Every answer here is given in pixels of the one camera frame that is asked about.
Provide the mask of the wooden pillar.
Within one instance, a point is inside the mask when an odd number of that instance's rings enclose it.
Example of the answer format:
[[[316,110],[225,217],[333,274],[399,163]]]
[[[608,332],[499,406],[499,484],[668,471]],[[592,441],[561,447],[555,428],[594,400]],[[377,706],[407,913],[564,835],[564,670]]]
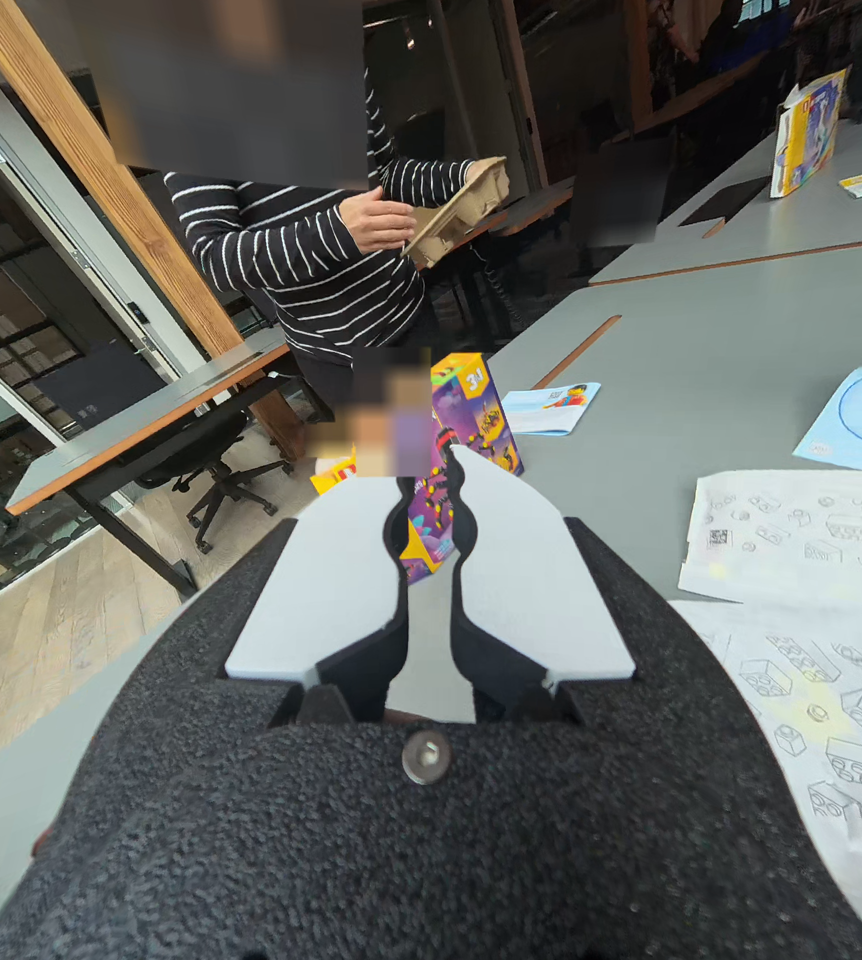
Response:
[[[210,358],[228,360],[242,350],[245,341],[232,319],[134,174],[115,158],[108,136],[17,2],[0,2],[0,74],[148,272],[151,290],[161,294],[164,321],[155,336],[169,328],[177,334],[176,365],[188,372],[203,358],[169,308]]]

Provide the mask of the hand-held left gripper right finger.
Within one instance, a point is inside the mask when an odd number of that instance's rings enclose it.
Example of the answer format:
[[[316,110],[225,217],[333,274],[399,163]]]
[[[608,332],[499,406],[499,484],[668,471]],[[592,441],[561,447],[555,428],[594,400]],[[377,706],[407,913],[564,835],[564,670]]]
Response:
[[[567,684],[625,682],[637,666],[562,513],[473,450],[448,452],[450,650],[486,719],[559,715]]]

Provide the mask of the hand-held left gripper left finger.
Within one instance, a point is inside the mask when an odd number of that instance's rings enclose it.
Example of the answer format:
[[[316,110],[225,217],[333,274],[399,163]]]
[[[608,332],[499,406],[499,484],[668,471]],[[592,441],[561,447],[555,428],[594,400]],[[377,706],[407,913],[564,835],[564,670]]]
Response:
[[[224,662],[232,680],[334,687],[381,722],[409,650],[408,478],[353,478],[294,522]]]

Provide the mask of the dark brown desk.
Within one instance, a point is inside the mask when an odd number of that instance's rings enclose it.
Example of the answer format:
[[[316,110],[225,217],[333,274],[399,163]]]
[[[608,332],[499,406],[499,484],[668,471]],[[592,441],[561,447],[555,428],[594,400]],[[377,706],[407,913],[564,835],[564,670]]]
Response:
[[[478,223],[462,238],[462,241],[471,242],[485,234],[497,237],[513,236],[520,234],[534,223],[551,217],[557,209],[571,199],[575,179],[575,176],[569,176],[504,205]]]

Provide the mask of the brown cardboard cup carrier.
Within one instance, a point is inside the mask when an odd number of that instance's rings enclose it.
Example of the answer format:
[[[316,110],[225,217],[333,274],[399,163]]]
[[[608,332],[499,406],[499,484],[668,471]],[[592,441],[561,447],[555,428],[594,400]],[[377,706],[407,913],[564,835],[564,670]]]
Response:
[[[510,192],[507,157],[484,161],[475,174],[442,206],[413,210],[416,228],[402,255],[418,269],[434,267],[460,246],[468,234],[505,204]]]

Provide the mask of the yellow toy brick box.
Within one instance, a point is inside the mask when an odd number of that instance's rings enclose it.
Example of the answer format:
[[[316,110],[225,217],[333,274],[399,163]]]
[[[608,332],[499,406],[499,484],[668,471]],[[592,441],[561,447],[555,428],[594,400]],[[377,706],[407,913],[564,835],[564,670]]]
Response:
[[[775,131],[772,200],[783,199],[822,169],[833,154],[848,68],[795,85],[780,106]]]

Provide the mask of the black office chair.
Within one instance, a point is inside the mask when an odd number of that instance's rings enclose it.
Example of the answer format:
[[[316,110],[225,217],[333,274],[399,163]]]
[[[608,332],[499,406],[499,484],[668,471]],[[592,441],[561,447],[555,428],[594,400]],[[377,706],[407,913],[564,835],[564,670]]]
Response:
[[[250,485],[258,477],[274,471],[281,471],[288,476],[294,472],[293,463],[286,460],[244,471],[234,471],[225,463],[225,454],[242,441],[249,423],[250,417],[244,411],[219,414],[218,409],[213,409],[202,415],[187,414],[165,431],[166,440],[183,441],[180,449],[134,481],[137,487],[145,491],[172,483],[174,492],[185,494],[199,475],[208,474],[211,477],[212,484],[208,492],[186,515],[187,522],[197,531],[195,546],[201,554],[209,554],[212,550],[206,534],[225,501],[252,502],[261,506],[265,514],[273,516],[278,512],[278,507],[254,493]]]

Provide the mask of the grey neighbouring desk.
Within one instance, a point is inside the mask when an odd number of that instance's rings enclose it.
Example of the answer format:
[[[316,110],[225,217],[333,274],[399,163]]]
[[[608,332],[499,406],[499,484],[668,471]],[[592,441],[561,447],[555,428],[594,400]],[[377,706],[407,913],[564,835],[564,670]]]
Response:
[[[723,225],[683,225],[720,190],[769,173],[774,153],[770,134],[661,221],[652,242],[629,247],[588,286],[861,247],[862,199],[839,185],[862,174],[862,124],[848,120],[838,126],[831,158],[788,197],[772,199],[764,189]]]

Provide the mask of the small blue leaflet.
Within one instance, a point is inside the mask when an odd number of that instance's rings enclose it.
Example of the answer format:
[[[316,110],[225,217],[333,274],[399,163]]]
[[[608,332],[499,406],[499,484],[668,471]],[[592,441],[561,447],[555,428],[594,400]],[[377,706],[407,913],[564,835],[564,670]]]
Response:
[[[502,398],[502,408],[515,436],[568,436],[601,389],[596,382],[545,390],[514,390]]]

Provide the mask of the white brick-print paper bag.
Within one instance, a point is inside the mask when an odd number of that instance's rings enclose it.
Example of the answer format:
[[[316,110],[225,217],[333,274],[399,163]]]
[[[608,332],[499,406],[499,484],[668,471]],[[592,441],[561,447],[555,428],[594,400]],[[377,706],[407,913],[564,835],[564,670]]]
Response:
[[[862,920],[862,607],[671,605],[744,697]]]
[[[702,477],[677,586],[739,603],[862,607],[862,471]]]

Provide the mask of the purple spider toy brick box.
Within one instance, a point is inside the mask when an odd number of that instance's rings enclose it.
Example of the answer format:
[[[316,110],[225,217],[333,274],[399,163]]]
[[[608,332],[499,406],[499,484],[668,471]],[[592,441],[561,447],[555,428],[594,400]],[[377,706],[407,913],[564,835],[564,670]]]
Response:
[[[423,347],[371,347],[355,359],[350,398],[327,427],[328,452],[357,441],[339,459],[320,460],[319,495],[358,474],[410,483],[408,542],[401,562],[413,584],[436,572],[453,550],[454,509],[448,458],[466,448],[514,475],[521,455],[481,353],[450,353],[437,364]]]

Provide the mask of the dark panel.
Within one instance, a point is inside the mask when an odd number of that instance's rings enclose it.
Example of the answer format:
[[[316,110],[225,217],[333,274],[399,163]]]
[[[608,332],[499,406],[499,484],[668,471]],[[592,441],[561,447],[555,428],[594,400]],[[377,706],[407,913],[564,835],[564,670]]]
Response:
[[[82,431],[149,398],[165,380],[130,345],[113,340],[95,343],[88,354],[31,384]]]

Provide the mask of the grey desk with wooden edge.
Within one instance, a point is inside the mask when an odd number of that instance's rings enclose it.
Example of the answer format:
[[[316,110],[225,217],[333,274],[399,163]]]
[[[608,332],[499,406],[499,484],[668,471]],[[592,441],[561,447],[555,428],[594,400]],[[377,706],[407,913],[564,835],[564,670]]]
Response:
[[[167,561],[103,502],[189,449],[209,429],[232,423],[238,413],[280,390],[288,379],[270,375],[268,368],[288,352],[280,327],[259,330],[32,462],[5,510],[21,516],[65,493],[181,599],[193,597],[199,588],[187,562]]]

